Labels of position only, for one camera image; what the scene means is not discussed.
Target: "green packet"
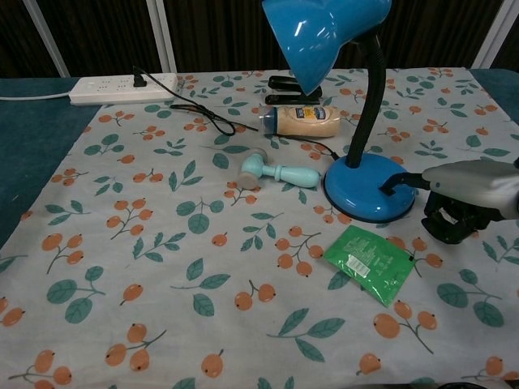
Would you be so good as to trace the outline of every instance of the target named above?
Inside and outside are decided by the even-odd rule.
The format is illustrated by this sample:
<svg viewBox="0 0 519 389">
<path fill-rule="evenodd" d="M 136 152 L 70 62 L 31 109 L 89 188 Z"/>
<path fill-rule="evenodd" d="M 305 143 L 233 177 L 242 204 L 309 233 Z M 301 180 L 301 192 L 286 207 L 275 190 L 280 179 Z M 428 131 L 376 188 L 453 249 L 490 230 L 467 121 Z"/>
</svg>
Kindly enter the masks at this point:
<svg viewBox="0 0 519 389">
<path fill-rule="evenodd" d="M 351 225 L 324 257 L 389 306 L 404 284 L 414 259 L 383 237 Z"/>
</svg>

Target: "power strip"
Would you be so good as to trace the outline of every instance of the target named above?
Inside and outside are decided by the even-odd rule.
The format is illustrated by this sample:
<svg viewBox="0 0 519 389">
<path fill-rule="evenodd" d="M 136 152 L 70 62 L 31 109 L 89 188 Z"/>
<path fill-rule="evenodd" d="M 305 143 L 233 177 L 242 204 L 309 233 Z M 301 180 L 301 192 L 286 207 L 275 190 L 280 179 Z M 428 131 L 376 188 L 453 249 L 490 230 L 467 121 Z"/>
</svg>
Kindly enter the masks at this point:
<svg viewBox="0 0 519 389">
<path fill-rule="evenodd" d="M 175 73 L 152 74 L 166 87 L 175 92 Z M 83 77 L 69 93 L 73 105 L 131 104 L 172 100 L 164 88 L 143 75 L 148 82 L 145 87 L 134 88 L 133 75 L 111 75 L 105 77 Z"/>
</svg>

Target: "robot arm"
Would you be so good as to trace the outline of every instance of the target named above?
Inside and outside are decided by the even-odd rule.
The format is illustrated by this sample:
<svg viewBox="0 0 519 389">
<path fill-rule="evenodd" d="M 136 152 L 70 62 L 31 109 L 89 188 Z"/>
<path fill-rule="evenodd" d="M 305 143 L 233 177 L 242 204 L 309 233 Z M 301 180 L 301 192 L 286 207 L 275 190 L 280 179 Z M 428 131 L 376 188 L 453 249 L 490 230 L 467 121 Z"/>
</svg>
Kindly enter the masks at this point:
<svg viewBox="0 0 519 389">
<path fill-rule="evenodd" d="M 396 174 L 380 190 L 390 196 L 400 184 L 431 191 L 422 224 L 444 243 L 460 243 L 491 221 L 519 219 L 519 158 L 514 164 L 467 160 Z"/>
</svg>

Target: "floral tablecloth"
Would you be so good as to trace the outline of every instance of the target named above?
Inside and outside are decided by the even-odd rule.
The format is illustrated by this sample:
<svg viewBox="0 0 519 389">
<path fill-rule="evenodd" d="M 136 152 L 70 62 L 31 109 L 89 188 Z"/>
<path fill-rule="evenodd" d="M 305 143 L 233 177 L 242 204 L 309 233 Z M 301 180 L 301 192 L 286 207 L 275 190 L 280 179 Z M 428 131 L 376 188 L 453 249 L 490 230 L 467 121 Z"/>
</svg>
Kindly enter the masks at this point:
<svg viewBox="0 0 519 389">
<path fill-rule="evenodd" d="M 182 94 L 257 124 L 270 75 L 183 75 Z M 367 90 L 336 70 L 347 151 Z M 519 224 L 446 246 L 420 224 L 427 193 L 391 224 L 330 207 L 320 187 L 236 187 L 250 147 L 324 173 L 309 143 L 167 103 L 100 109 L 0 252 L 2 387 L 342 388 L 518 378 Z M 519 155 L 519 130 L 464 69 L 388 71 L 367 152 L 409 171 Z M 416 258 L 383 307 L 321 255 L 348 225 Z"/>
</svg>

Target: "lamp base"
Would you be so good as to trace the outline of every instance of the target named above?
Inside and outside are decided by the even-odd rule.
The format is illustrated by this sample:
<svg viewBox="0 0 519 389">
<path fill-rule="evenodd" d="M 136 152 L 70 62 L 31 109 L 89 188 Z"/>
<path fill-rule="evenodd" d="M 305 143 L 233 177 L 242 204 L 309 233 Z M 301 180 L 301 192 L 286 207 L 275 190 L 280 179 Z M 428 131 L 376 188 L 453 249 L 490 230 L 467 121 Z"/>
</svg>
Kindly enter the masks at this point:
<svg viewBox="0 0 519 389">
<path fill-rule="evenodd" d="M 379 189 L 393 174 L 405 173 L 399 164 L 384 156 L 364 153 L 360 166 L 351 169 L 345 159 L 343 156 L 333 162 L 323 180 L 324 193 L 335 208 L 368 223 L 389 223 L 411 209 L 414 188 L 396 186 L 392 196 Z"/>
</svg>

